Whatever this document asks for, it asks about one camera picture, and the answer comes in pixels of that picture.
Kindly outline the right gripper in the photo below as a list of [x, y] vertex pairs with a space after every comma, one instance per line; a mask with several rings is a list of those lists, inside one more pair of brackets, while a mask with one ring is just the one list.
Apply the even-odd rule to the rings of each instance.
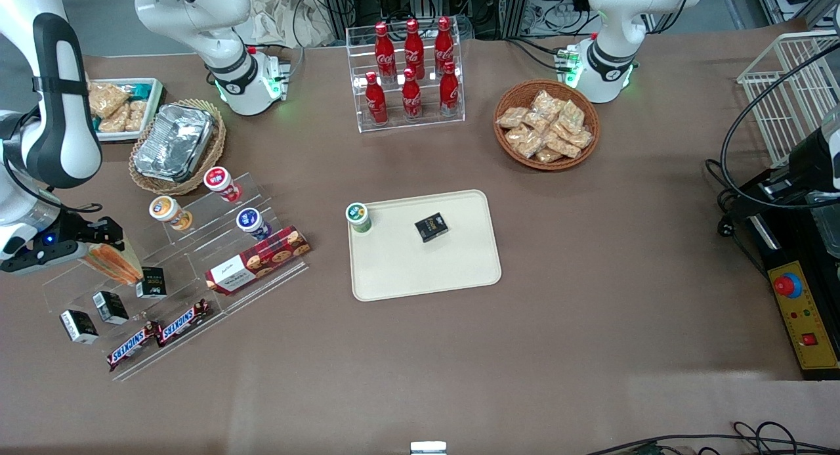
[[36, 246], [50, 248], [61, 242], [81, 242], [125, 248], [123, 228], [114, 219], [99, 219], [97, 225], [75, 219], [75, 213], [60, 213], [55, 222], [36, 234]]

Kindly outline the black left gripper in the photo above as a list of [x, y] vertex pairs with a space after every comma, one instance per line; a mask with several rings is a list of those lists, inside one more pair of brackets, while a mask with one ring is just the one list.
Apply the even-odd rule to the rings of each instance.
[[794, 203], [813, 192], [836, 194], [834, 163], [822, 130], [815, 130], [790, 152], [785, 165], [758, 183], [758, 189], [730, 189], [727, 218], [746, 221], [768, 209], [769, 202]]

